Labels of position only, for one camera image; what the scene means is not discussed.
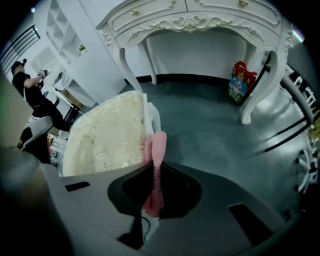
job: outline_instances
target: floral cushion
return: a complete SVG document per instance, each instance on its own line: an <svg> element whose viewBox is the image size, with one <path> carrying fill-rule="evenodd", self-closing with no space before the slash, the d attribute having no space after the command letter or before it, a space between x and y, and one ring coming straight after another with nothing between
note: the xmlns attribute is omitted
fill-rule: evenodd
<svg viewBox="0 0 320 256"><path fill-rule="evenodd" d="M95 107L70 131L63 175L99 173L141 163L144 121L143 94L136 90Z"/></svg>

